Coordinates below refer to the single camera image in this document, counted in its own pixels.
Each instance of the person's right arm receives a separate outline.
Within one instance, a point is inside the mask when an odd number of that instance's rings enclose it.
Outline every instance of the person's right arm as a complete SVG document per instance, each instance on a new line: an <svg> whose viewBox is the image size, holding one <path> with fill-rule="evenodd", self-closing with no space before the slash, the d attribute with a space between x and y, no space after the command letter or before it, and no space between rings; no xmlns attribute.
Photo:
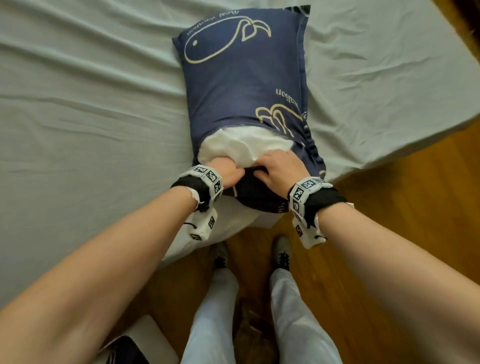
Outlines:
<svg viewBox="0 0 480 364"><path fill-rule="evenodd" d="M257 164L268 174L255 175L284 198L309 176L290 151L269 152ZM345 203L317 216L321 231L351 269L436 360L480 362L480 286Z"/></svg>

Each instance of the navy blue pillowcase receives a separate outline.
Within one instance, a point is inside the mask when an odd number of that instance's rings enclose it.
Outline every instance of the navy blue pillowcase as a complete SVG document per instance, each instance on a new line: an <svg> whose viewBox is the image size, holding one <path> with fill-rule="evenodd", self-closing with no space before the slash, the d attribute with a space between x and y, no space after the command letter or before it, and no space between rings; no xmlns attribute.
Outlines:
<svg viewBox="0 0 480 364"><path fill-rule="evenodd" d="M202 20L172 40L185 76L194 165L208 135L257 125L291 139L310 174L323 178L325 164L307 125L307 20L291 8L234 10ZM287 212L287 201L253 170L236 185L237 199L260 211Z"/></svg>

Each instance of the gray sneaker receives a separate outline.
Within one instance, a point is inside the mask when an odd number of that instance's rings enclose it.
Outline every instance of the gray sneaker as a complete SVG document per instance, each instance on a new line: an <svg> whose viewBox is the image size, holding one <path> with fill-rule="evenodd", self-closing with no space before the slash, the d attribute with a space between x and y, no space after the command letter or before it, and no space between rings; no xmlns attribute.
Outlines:
<svg viewBox="0 0 480 364"><path fill-rule="evenodd" d="M228 250L225 242L213 244L210 247L210 259L214 269L226 268L228 264Z"/></svg>
<svg viewBox="0 0 480 364"><path fill-rule="evenodd" d="M284 236L277 236L273 240L272 254L275 269L282 268L290 271L290 259L293 256L293 248L290 240Z"/></svg>

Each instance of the hand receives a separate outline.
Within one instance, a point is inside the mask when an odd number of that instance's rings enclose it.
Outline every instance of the hand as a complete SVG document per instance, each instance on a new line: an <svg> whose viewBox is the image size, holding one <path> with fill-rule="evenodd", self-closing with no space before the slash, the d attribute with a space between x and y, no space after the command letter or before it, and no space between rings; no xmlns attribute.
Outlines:
<svg viewBox="0 0 480 364"><path fill-rule="evenodd" d="M280 149L266 152L255 162L264 166L268 173L256 170L253 174L280 197L288 200L290 188L298 181L310 176L303 162L291 150Z"/></svg>
<svg viewBox="0 0 480 364"><path fill-rule="evenodd" d="M206 164L222 176L223 188L226 190L237 184L245 175L243 168L237 168L237 164L229 157L217 157Z"/></svg>

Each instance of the leg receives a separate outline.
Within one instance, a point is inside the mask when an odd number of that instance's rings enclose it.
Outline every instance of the leg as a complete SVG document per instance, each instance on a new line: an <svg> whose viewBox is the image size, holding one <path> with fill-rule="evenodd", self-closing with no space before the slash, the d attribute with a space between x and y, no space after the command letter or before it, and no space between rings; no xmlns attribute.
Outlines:
<svg viewBox="0 0 480 364"><path fill-rule="evenodd" d="M193 319L182 364L235 364L232 324L239 286L226 268L225 244L216 244L211 254L216 268L207 295Z"/></svg>
<svg viewBox="0 0 480 364"><path fill-rule="evenodd" d="M290 241L274 242L274 260L278 267L270 278L272 314L280 350L280 363L341 364L335 344L300 297L289 260Z"/></svg>

